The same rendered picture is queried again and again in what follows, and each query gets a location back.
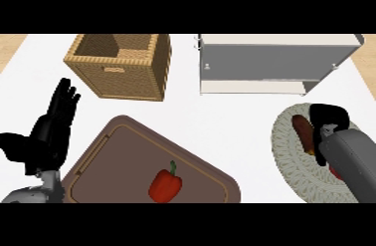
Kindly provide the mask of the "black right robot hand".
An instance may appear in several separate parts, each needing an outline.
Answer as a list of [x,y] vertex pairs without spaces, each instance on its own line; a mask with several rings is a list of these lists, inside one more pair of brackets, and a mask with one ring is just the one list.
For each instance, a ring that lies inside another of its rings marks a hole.
[[344,108],[326,104],[313,104],[310,106],[310,122],[313,125],[313,142],[316,161],[320,166],[326,165],[326,159],[319,150],[322,143],[320,130],[326,124],[337,124],[334,131],[350,129],[350,115]]

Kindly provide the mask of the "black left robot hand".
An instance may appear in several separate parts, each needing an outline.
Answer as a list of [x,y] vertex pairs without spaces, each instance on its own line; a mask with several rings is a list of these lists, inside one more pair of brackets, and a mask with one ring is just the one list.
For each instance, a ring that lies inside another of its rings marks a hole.
[[0,149],[11,161],[26,164],[26,174],[58,170],[67,160],[71,125],[82,95],[64,78],[57,87],[48,113],[34,124],[31,134],[0,133]]

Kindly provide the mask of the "brown sweet potato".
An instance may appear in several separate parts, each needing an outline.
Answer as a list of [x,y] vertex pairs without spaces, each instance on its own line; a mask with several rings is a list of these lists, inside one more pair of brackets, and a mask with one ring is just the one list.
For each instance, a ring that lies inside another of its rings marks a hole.
[[315,154],[315,141],[313,141],[313,126],[310,121],[303,115],[292,117],[292,127],[300,137],[304,152],[310,155]]

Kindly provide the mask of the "grey and white tiered shelf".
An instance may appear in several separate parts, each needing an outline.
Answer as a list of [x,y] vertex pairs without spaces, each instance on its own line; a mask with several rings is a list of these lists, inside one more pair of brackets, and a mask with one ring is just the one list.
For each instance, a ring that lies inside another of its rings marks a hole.
[[201,34],[204,94],[307,95],[365,44],[360,34]]

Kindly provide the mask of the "small red item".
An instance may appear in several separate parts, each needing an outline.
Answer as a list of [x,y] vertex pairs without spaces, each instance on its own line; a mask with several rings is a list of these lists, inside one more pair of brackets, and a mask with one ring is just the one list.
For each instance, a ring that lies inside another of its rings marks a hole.
[[343,180],[343,177],[341,177],[341,174],[337,172],[337,170],[334,169],[334,167],[329,165],[329,170],[331,170],[331,173],[334,174],[334,176]]

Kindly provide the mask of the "brown cutting board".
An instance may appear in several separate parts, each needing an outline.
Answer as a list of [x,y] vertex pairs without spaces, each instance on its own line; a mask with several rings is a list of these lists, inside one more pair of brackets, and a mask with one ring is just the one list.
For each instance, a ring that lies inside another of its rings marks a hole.
[[127,116],[116,117],[77,161],[62,184],[68,203],[151,203],[158,173],[183,179],[174,203],[235,203],[235,179]]

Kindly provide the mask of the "wicker basket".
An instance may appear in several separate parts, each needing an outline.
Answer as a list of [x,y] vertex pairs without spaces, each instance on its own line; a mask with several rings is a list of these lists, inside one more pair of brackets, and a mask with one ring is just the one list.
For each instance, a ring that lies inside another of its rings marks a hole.
[[172,54],[169,34],[80,34],[64,61],[101,98],[161,102]]

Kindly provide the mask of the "red bell pepper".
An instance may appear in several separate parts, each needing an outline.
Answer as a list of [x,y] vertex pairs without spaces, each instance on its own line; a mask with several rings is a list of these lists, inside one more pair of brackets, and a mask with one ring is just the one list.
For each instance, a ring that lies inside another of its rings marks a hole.
[[172,161],[172,169],[163,169],[149,188],[149,196],[157,203],[170,202],[183,188],[183,179],[176,175],[177,164]]

